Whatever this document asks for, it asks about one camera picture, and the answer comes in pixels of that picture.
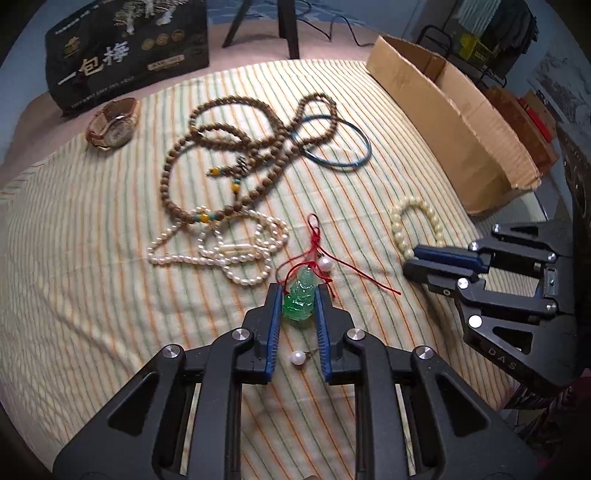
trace wristwatch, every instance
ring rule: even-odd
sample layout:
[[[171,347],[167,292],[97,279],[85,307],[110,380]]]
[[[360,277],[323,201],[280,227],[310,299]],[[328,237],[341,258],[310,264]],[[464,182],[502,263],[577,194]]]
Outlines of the wristwatch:
[[[133,136],[138,117],[139,103],[135,98],[113,100],[90,121],[86,139],[102,150],[122,147]]]

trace pearl bracelet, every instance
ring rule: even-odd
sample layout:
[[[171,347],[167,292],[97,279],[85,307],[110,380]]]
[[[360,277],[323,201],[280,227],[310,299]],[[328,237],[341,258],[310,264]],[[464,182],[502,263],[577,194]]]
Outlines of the pearl bracelet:
[[[437,212],[429,206],[421,197],[403,197],[399,203],[394,203],[390,209],[390,221],[392,222],[392,233],[394,234],[394,241],[396,247],[405,260],[414,258],[414,251],[410,243],[404,236],[404,227],[402,226],[402,214],[408,207],[420,208],[427,216],[433,233],[435,234],[435,241],[438,247],[445,247],[443,238],[443,225],[437,216]]]
[[[206,207],[200,207],[192,210],[192,215],[209,214]],[[235,284],[242,286],[254,286],[262,283],[269,277],[271,271],[271,255],[276,254],[288,241],[289,234],[287,224],[278,218],[273,218],[264,213],[256,212],[254,210],[244,210],[235,216],[250,217],[257,220],[254,233],[254,244],[227,244],[224,242],[222,234],[218,230],[221,222],[208,223],[206,229],[199,234],[197,238],[197,248],[199,249],[199,257],[191,257],[189,255],[165,255],[156,257],[155,250],[164,245],[168,240],[174,237],[185,223],[178,221],[160,233],[158,237],[148,247],[148,261],[152,265],[170,265],[172,263],[187,263],[193,265],[209,265],[211,267],[220,267],[226,274],[227,278],[232,280]],[[264,230],[270,231],[268,239],[262,238]],[[205,240],[209,232],[213,232],[217,238],[217,246],[211,250],[205,248]],[[254,278],[240,278],[237,274],[230,270],[231,264],[247,263],[256,260],[263,260],[264,267],[260,273]]]

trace striped bed sheet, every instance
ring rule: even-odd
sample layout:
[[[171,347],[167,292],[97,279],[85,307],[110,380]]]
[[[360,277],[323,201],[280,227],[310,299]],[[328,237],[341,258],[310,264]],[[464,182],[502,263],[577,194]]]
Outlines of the striped bed sheet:
[[[256,207],[284,219],[291,231],[274,266],[307,248],[306,216],[316,212],[328,251],[402,291],[393,296],[335,266],[335,305],[350,311],[357,326],[394,347],[432,346],[495,408],[512,394],[513,380],[463,344],[452,303],[404,279],[388,209],[404,195],[422,196],[438,209],[446,242],[464,246],[494,222],[543,220],[533,194],[473,223],[420,134],[363,62],[275,61],[187,80],[144,98],[128,145],[103,153],[80,134],[2,189],[0,401],[47,466],[163,345],[208,344],[264,301],[265,286],[236,286],[218,268],[147,262],[146,248],[170,224],[158,199],[165,153],[187,131],[190,110],[216,97],[248,95],[287,122],[297,101],[314,91],[337,101],[339,115],[367,133],[374,154],[347,173],[303,158],[287,167]],[[229,122],[257,138],[269,131],[260,113],[241,106],[216,108],[200,121]],[[322,125],[306,128],[312,133]],[[356,134],[339,127],[320,154],[343,161],[362,151]],[[174,168],[171,197],[189,209],[227,203],[229,180],[205,172],[234,160],[192,148]],[[411,243],[434,243],[422,214],[408,213],[404,226]],[[194,255],[199,228],[179,233],[168,251]],[[225,235],[240,242],[253,228],[235,220]],[[488,282],[493,290],[534,290],[532,280],[501,271],[492,271]],[[272,383],[243,389],[243,478],[353,478],[352,390],[324,385],[317,356],[302,371],[288,359],[292,350],[315,345],[312,325],[284,322]]]

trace pearl earring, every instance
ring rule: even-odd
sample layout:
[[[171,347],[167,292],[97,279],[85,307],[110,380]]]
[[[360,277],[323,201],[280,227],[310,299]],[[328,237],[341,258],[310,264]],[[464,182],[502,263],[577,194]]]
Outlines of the pearl earring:
[[[312,358],[312,355],[314,355],[317,351],[317,348],[310,350],[309,352],[304,352],[303,350],[294,350],[290,354],[290,362],[296,367],[301,367],[306,363],[306,360]]]
[[[326,255],[320,255],[316,264],[318,265],[318,268],[324,272],[324,273],[328,273],[333,266],[333,260],[330,257],[327,257]]]

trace jade pendant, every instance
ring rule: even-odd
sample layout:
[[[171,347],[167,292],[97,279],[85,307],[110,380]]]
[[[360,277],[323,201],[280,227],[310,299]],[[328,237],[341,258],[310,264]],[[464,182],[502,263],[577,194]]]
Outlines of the jade pendant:
[[[290,292],[283,300],[283,315],[291,320],[306,320],[314,309],[314,289],[317,277],[311,268],[305,267],[298,273]]]

